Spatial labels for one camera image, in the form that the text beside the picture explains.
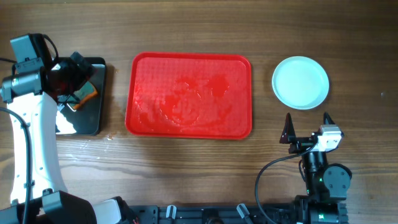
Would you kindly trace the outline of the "orange green sponge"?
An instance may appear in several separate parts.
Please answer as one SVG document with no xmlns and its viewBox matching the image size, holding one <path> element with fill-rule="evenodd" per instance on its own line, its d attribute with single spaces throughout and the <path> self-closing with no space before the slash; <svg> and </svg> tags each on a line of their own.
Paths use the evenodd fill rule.
<svg viewBox="0 0 398 224">
<path fill-rule="evenodd" d="M 76 103 L 69 103 L 69 107 L 76 111 L 80 109 L 87 101 L 98 95 L 98 91 L 91 82 L 86 82 L 79 90 L 74 92 L 74 95 L 78 98 Z"/>
</svg>

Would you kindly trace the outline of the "white plate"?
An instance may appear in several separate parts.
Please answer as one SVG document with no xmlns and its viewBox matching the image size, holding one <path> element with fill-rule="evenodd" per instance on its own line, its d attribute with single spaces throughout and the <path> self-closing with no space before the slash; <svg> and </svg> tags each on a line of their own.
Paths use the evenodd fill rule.
<svg viewBox="0 0 398 224">
<path fill-rule="evenodd" d="M 275 96 L 296 110 L 310 110 L 321 105 L 330 90 L 326 70 L 315 60 L 293 56 L 275 68 L 271 85 Z"/>
</svg>

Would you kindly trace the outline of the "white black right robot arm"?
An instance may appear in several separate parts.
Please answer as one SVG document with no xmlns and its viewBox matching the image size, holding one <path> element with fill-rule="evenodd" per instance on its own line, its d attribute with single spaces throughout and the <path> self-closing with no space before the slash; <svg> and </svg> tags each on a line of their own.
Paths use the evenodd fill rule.
<svg viewBox="0 0 398 224">
<path fill-rule="evenodd" d="M 344 224 L 348 223 L 348 209 L 343 203 L 351 185 L 352 172 L 342 164 L 330 164 L 326 155 L 338 149 L 344 137 L 343 131 L 328 113 L 323 124 L 309 137 L 297 137 L 292 118 L 286 115 L 280 137 L 281 144 L 289 144 L 289 153 L 301 157 L 301 173 L 307 195 L 295 197 L 291 223 Z"/>
</svg>

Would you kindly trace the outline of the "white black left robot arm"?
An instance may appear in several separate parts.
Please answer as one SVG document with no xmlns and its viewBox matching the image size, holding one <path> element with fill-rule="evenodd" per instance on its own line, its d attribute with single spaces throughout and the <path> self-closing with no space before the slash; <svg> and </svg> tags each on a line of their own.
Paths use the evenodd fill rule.
<svg viewBox="0 0 398 224">
<path fill-rule="evenodd" d="M 138 223 L 138 216 L 121 197 L 92 205 L 67 193 L 60 172 L 57 98 L 80 89 L 94 74 L 94 66 L 78 52 L 60 62 L 31 61 L 35 65 L 28 71 L 2 83 L 16 167 L 11 206 L 1 210 L 1 223 Z"/>
</svg>

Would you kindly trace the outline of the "black water tray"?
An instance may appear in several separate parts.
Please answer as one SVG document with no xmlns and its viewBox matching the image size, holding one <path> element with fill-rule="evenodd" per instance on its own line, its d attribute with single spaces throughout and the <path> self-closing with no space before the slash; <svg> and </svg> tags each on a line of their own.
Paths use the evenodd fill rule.
<svg viewBox="0 0 398 224">
<path fill-rule="evenodd" d="M 87 57 L 96 73 L 85 86 L 93 85 L 97 95 L 89 98 L 77 110 L 72 104 L 59 104 L 56 116 L 56 134 L 61 135 L 97 135 L 100 131 L 103 101 L 106 86 L 106 62 L 101 57 Z"/>
</svg>

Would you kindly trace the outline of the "red plastic tray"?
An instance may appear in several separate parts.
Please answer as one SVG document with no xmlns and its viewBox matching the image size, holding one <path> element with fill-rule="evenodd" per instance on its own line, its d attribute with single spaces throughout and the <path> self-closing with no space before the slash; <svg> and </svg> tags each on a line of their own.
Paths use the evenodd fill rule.
<svg viewBox="0 0 398 224">
<path fill-rule="evenodd" d="M 244 139 L 252 131 L 251 63 L 231 54 L 139 53 L 124 124 L 138 136 Z"/>
</svg>

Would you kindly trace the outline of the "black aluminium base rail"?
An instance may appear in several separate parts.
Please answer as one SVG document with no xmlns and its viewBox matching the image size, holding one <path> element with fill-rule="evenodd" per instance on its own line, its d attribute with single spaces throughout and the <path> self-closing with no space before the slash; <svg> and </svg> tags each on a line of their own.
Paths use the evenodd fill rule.
<svg viewBox="0 0 398 224">
<path fill-rule="evenodd" d="M 234 207 L 158 207 L 156 205 L 131 206 L 137 215 L 136 223 L 152 224 L 206 224 L 206 223 L 337 223 L 348 224 L 345 204 L 310 204 L 300 208 L 292 203 L 265 204 L 264 216 L 257 206 L 247 206 L 244 212 Z"/>
</svg>

